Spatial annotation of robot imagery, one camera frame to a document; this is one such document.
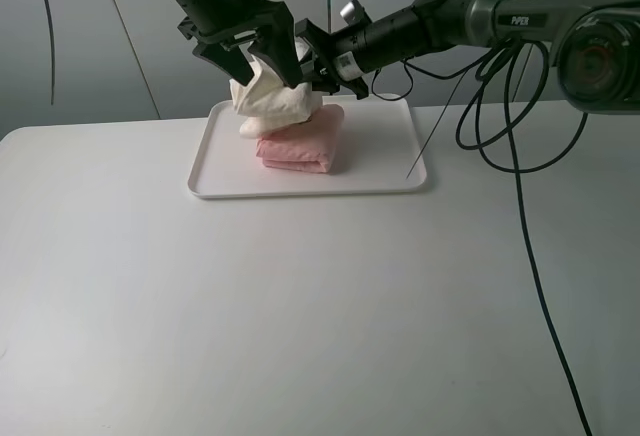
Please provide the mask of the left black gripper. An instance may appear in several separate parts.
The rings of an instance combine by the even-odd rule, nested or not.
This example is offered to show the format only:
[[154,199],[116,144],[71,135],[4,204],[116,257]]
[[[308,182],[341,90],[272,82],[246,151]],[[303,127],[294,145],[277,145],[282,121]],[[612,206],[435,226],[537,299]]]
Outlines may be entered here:
[[266,63],[289,88],[302,82],[302,70],[294,42],[294,19],[283,1],[250,0],[233,7],[228,3],[182,0],[186,17],[178,25],[183,36],[197,41],[192,54],[246,86],[254,71],[238,48],[236,37],[253,33],[248,52]]

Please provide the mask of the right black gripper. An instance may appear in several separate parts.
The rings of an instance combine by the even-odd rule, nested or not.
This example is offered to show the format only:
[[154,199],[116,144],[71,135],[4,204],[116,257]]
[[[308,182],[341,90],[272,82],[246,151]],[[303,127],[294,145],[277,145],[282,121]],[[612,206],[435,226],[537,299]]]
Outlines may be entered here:
[[304,19],[295,24],[295,36],[310,48],[310,53],[300,61],[301,81],[310,82],[314,92],[333,95],[346,89],[358,100],[369,96],[369,87],[362,77],[347,81],[339,74],[338,53],[329,33]]

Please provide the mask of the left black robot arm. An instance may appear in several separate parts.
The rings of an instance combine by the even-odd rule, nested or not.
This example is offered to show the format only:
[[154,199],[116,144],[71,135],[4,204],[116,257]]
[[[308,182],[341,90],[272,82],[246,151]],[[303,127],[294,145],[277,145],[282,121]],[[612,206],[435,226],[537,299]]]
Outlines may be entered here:
[[294,88],[303,73],[294,41],[294,19],[287,5],[271,0],[175,0],[186,14],[178,30],[196,39],[193,55],[247,85],[254,70],[241,50],[265,62]]

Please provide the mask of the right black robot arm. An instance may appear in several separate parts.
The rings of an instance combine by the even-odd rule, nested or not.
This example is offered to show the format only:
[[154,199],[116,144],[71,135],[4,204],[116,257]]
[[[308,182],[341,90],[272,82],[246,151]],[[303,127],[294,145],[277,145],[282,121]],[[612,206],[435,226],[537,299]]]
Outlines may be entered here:
[[549,48],[566,101],[591,114],[639,111],[639,0],[415,0],[377,21],[358,0],[347,25],[329,34],[308,20],[296,34],[311,48],[303,79],[365,98],[364,75],[456,46],[502,42]]

